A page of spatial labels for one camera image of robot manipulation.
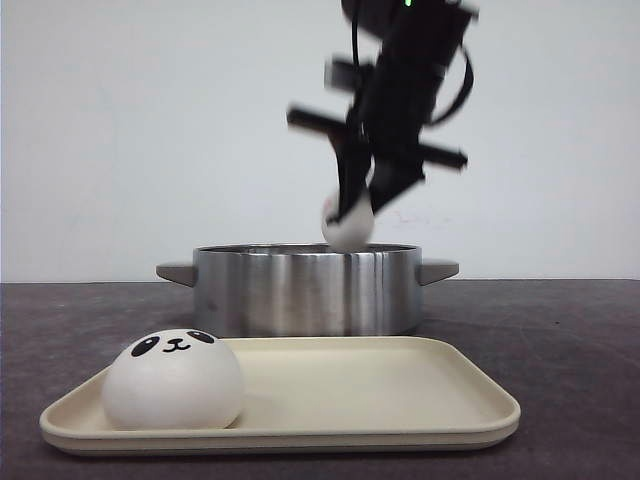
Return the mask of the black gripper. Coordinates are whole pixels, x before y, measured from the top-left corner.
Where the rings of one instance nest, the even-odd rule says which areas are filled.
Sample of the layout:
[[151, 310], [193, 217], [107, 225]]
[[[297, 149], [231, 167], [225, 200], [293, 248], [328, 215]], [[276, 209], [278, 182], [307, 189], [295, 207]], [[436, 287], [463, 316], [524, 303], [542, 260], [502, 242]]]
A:
[[[407, 66], [387, 55], [375, 64], [335, 56], [325, 64], [324, 82], [354, 95], [346, 117], [332, 118], [300, 106], [288, 108], [290, 126], [330, 139], [338, 172], [338, 207], [330, 220], [343, 220], [362, 198], [377, 215], [424, 179], [425, 162], [456, 170], [466, 167], [468, 157], [461, 151], [419, 141], [422, 128], [444, 122], [468, 96], [464, 80], [449, 109], [433, 115], [445, 72], [438, 64]], [[368, 188], [371, 160], [374, 170]]]

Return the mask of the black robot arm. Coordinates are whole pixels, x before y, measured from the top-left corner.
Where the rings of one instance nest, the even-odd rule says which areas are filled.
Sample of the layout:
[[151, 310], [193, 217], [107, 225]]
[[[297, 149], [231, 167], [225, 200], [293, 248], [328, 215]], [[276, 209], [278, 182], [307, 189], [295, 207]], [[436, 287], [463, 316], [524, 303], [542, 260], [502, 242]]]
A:
[[361, 199], [378, 212], [415, 183], [423, 165], [460, 170], [468, 158], [460, 151], [422, 144], [423, 128], [450, 118], [466, 101], [474, 82], [465, 68], [451, 106], [434, 113], [438, 91], [456, 53], [466, 51], [465, 31], [477, 11], [458, 1], [344, 1], [351, 34], [360, 30], [381, 41], [375, 62], [362, 62], [354, 49], [349, 60], [335, 58], [326, 81], [354, 94], [344, 120], [290, 108], [291, 126], [326, 135], [338, 170], [338, 207], [327, 222], [341, 222]]

